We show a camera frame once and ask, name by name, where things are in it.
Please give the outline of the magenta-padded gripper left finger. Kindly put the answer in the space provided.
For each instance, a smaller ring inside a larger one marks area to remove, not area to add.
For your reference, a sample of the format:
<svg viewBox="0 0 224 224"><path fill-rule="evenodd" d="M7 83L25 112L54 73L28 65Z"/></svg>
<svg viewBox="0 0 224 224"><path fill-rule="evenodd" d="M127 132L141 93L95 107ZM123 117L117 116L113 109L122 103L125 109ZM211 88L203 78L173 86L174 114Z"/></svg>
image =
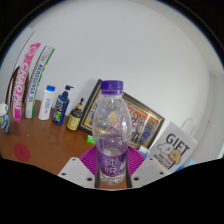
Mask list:
<svg viewBox="0 0 224 224"><path fill-rule="evenodd" d="M58 176L81 187L94 189L99 180L97 172L97 152L93 146L80 157L71 157Z"/></svg>

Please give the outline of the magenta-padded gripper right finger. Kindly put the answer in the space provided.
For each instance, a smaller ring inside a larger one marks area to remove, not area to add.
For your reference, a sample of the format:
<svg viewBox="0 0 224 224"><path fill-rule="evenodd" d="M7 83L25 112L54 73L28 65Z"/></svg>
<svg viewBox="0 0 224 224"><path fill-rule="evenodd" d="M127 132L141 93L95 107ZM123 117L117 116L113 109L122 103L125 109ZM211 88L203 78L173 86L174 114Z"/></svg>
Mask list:
<svg viewBox="0 0 224 224"><path fill-rule="evenodd" d="M140 188L166 176L165 170L153 157L146 157L132 147L128 148L126 167L128 188Z"/></svg>

